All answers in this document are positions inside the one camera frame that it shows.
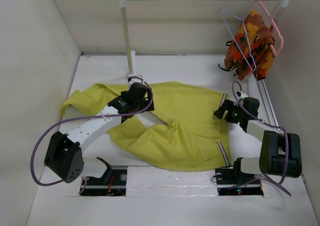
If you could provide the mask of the yellow-green trousers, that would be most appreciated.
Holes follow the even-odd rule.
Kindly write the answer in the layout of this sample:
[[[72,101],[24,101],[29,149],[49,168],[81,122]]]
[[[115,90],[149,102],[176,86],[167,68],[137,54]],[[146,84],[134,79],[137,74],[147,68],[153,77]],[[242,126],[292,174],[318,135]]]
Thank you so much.
[[[213,115],[228,94],[180,82],[151,88],[153,114],[160,123],[145,126],[134,116],[108,131],[112,142],[166,170],[193,172],[231,165],[228,124]]]

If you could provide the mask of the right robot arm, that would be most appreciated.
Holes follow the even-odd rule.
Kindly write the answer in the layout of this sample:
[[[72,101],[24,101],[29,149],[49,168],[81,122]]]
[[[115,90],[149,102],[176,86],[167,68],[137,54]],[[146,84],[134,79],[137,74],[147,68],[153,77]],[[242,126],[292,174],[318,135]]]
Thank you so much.
[[[259,157],[238,158],[231,170],[235,182],[242,183],[250,174],[268,174],[298,178],[302,173],[300,137],[255,119],[260,102],[252,97],[240,99],[240,104],[225,100],[213,113],[218,119],[238,124],[242,130],[261,142]]]

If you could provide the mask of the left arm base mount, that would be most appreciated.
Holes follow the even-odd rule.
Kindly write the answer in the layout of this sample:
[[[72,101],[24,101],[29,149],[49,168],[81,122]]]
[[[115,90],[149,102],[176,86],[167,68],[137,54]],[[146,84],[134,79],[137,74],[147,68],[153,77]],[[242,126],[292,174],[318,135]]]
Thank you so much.
[[[127,166],[115,166],[106,182],[99,178],[82,179],[81,196],[125,196],[128,178]]]

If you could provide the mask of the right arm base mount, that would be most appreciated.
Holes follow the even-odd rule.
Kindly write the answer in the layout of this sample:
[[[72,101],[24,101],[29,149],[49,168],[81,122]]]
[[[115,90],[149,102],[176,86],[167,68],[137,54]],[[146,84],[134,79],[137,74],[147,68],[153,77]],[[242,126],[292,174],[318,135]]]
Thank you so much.
[[[253,174],[243,173],[233,167],[218,168],[211,181],[217,186],[218,196],[263,196],[260,181],[252,181]]]

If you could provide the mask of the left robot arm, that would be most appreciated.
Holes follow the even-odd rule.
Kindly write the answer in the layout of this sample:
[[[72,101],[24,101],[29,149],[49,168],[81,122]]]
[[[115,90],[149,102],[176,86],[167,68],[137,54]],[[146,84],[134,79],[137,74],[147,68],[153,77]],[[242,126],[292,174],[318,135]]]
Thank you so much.
[[[67,133],[54,133],[44,158],[45,166],[65,183],[79,177],[95,178],[100,184],[108,183],[112,166],[100,157],[85,158],[83,153],[105,132],[138,113],[152,110],[154,103],[150,86],[133,83],[95,116],[88,117],[83,125]]]

